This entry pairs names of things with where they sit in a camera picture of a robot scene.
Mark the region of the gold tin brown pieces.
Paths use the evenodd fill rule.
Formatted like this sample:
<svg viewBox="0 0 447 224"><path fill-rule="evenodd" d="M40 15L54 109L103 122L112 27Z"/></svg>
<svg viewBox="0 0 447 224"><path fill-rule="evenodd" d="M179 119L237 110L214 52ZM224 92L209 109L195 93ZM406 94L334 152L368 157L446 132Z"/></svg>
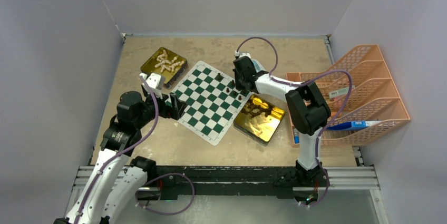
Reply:
<svg viewBox="0 0 447 224"><path fill-rule="evenodd" d="M261 105L263 108L269 107L272 110L271 115L265 117L264 114L261 114L250 118L240 111L234 119L233 126L259 144L267 146L285 117L286 112L255 94L250 96L245 105L249 103Z"/></svg>

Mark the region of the white label card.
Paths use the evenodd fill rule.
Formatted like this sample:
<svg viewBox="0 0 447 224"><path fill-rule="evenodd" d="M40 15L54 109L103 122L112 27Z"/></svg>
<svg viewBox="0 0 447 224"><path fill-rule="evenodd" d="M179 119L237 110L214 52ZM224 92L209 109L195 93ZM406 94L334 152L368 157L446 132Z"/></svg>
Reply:
<svg viewBox="0 0 447 224"><path fill-rule="evenodd" d="M341 98L342 96L346 95L348 93L348 90L349 90L349 86L331 91L328 93L328 97L331 101L337 100L337 99Z"/></svg>

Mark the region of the black metal base frame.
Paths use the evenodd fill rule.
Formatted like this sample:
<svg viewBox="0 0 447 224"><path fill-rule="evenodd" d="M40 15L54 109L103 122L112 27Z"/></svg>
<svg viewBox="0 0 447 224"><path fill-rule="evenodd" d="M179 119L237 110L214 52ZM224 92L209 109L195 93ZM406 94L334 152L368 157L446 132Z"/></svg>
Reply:
<svg viewBox="0 0 447 224"><path fill-rule="evenodd" d="M274 196L310 204L330 186L325 169L285 167L157 165L144 177L146 191L161 200L178 196Z"/></svg>

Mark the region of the brown chess pieces pile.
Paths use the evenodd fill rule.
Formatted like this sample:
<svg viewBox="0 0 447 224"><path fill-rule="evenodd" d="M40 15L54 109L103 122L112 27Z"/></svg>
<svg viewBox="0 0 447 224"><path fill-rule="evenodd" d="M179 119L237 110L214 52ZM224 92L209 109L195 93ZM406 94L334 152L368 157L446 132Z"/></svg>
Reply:
<svg viewBox="0 0 447 224"><path fill-rule="evenodd" d="M269 107L263 108L261 105L249 103L243 107L241 112L248 115L250 118L254 118L261 114L264 114L265 117L268 117L269 115L271 115L272 110Z"/></svg>

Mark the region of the green white chess mat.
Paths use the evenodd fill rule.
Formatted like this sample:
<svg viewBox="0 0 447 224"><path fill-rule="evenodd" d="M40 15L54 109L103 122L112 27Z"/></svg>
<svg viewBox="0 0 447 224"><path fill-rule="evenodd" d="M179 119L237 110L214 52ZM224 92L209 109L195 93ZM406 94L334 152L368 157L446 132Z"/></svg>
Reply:
<svg viewBox="0 0 447 224"><path fill-rule="evenodd" d="M218 73L222 75L221 81L216 79ZM178 123L211 145L218 145L252 95L231 87L232 80L233 77L204 61L197 62L171 91L188 104Z"/></svg>

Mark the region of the blue box in organizer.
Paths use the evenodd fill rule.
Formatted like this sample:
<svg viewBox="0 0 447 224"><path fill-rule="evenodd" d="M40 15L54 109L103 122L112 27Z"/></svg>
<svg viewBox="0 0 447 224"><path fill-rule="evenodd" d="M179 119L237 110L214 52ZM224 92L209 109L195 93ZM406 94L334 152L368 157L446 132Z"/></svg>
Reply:
<svg viewBox="0 0 447 224"><path fill-rule="evenodd" d="M381 121L350 121L329 126L327 129L330 131L359 131L374 126L380 122Z"/></svg>

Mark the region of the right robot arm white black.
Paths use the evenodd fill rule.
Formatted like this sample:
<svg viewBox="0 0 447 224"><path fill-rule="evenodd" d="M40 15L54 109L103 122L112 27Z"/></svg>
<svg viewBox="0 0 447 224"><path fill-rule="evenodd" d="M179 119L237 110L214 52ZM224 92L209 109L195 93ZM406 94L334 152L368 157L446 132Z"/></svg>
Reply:
<svg viewBox="0 0 447 224"><path fill-rule="evenodd" d="M300 134L296 179L304 186L311 184L320 165L320 135L331 115L319 88L315 83L286 81L267 71L257 71L249 55L236 55L233 64L237 90L273 96L287 103L292 124Z"/></svg>

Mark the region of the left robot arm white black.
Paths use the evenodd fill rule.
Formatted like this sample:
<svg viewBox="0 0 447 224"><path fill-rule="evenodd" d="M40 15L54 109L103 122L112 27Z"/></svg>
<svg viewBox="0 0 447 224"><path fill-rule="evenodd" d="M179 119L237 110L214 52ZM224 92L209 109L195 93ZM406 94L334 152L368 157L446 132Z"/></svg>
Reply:
<svg viewBox="0 0 447 224"><path fill-rule="evenodd" d="M134 148L147 137L141 130L158 118L178 120L187 107L175 93L162 94L137 91L120 96L117 113L103 134L101 150L85 188L72 209L55 223L115 223L124 206L137 190L149 187L158 180L156 162L144 157L130 161ZM116 179L125 164L130 167L120 182Z"/></svg>

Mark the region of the peach plastic file organizer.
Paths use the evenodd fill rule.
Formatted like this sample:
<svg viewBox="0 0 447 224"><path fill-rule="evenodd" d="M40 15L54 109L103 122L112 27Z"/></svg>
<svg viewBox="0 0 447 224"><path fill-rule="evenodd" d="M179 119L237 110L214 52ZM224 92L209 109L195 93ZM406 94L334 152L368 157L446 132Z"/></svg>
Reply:
<svg viewBox="0 0 447 224"><path fill-rule="evenodd" d="M347 104L334 124L350 121L381 121L359 131L330 131L322 135L322 145L367 145L410 121L410 116L390 74L378 45L364 44L352 48L346 55L327 69L329 75L316 81L331 111L336 113L345 95L330 100L328 93L349 86L344 73L349 72L353 90Z"/></svg>

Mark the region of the blue white packaged item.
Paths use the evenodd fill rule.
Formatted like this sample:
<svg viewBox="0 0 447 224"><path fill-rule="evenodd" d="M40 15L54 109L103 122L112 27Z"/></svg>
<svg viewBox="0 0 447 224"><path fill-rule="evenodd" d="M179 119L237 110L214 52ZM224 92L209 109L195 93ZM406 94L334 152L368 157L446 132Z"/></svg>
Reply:
<svg viewBox="0 0 447 224"><path fill-rule="evenodd" d="M252 60L256 72L265 71L265 68L262 66L262 64L258 60Z"/></svg>

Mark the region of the gold tin white pieces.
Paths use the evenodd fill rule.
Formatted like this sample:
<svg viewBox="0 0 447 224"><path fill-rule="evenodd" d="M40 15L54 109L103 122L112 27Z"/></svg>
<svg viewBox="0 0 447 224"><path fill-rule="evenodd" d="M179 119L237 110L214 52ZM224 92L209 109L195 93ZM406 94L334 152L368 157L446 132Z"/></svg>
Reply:
<svg viewBox="0 0 447 224"><path fill-rule="evenodd" d="M165 78L164 87L171 89L187 71L187 68L186 58L165 47L160 47L142 64L140 71L146 75L157 73L163 76Z"/></svg>

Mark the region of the blue capped tube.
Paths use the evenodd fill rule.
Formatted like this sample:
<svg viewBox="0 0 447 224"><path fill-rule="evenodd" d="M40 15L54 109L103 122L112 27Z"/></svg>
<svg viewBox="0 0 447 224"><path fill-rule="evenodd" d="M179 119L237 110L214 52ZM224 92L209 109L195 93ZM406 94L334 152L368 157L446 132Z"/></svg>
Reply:
<svg viewBox="0 0 447 224"><path fill-rule="evenodd" d="M293 129L293 135L294 135L294 143L299 144L299 132L296 129Z"/></svg>

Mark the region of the white chess pieces pile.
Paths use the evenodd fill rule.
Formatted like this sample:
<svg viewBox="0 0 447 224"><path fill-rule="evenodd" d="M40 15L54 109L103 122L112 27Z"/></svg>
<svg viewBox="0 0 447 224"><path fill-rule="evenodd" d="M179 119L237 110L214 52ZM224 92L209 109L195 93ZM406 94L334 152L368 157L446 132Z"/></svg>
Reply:
<svg viewBox="0 0 447 224"><path fill-rule="evenodd" d="M181 59L178 55L174 55L170 58L165 49L163 49L162 52L156 57L156 61L157 63L154 67L159 69L161 73L164 71L175 73L186 64L186 61Z"/></svg>

